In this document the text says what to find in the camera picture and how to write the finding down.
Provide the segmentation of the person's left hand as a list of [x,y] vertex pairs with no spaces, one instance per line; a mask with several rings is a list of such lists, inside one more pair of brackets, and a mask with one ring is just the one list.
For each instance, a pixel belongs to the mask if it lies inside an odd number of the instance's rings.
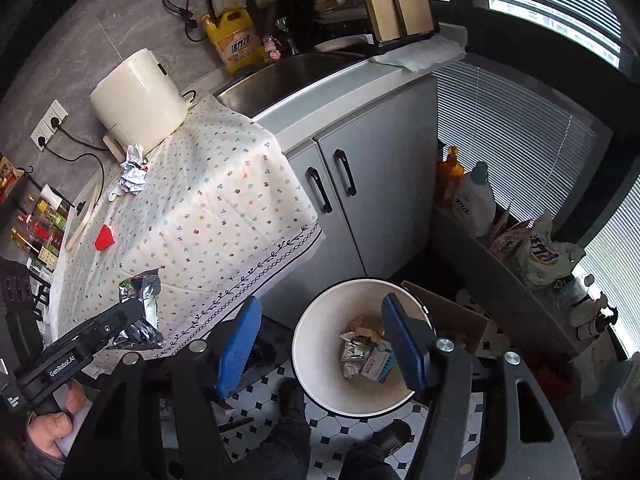
[[56,460],[65,460],[58,447],[58,440],[68,437],[74,430],[70,415],[80,412],[87,401],[85,390],[75,379],[68,384],[65,408],[59,413],[49,413],[33,418],[27,425],[29,441],[47,456]]

